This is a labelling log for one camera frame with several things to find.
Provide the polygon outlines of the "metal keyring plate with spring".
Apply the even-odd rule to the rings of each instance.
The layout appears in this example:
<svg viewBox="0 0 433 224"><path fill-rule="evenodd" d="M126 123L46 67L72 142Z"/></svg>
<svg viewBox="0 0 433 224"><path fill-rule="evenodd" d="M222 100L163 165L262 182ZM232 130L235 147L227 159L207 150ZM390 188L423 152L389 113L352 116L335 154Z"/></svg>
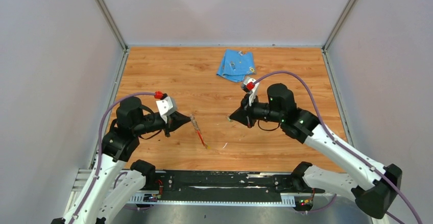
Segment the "metal keyring plate with spring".
<svg viewBox="0 0 433 224"><path fill-rule="evenodd" d="M191 119L191 123L195 129L195 132L197 133L199 140L201 142L201 144L208 150L210 149L209 145L204 141L204 138L202 136L201 130L198 126L197 120L195 118L195 116L193 114L190 115L190 119Z"/></svg>

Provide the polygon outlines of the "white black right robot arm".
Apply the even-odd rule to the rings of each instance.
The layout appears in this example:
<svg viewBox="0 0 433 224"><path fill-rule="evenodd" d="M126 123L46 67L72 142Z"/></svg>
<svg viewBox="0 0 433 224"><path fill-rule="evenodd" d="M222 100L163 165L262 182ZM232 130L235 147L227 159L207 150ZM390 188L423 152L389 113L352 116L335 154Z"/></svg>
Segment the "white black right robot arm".
<svg viewBox="0 0 433 224"><path fill-rule="evenodd" d="M260 121L276 122L285 135L320 151L345 171L336 173L302 162L292 172L296 191L319 188L336 193L370 217L382 219L400 189L402 170L367 157L335 135L316 115L297 107L293 92L284 84L269 86L267 96L268 102L261 103L255 90L247 92L229 118L249 128Z"/></svg>

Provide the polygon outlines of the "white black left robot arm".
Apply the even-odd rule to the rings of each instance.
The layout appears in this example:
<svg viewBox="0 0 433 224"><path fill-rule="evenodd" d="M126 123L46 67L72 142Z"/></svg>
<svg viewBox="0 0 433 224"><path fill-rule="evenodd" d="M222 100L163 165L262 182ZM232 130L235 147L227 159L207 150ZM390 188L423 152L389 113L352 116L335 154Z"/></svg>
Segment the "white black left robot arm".
<svg viewBox="0 0 433 224"><path fill-rule="evenodd" d="M177 111L170 96L150 92L156 99L157 112L142 104L138 92L119 99L116 119L107 134L98 131L98 158L80 195L71 209L52 223L112 223L128 200L140 189L150 190L156 185L156 168L143 160L134 162L120 185L111 190L132 153L139 146L141 135L164 132L166 137L191 121Z"/></svg>

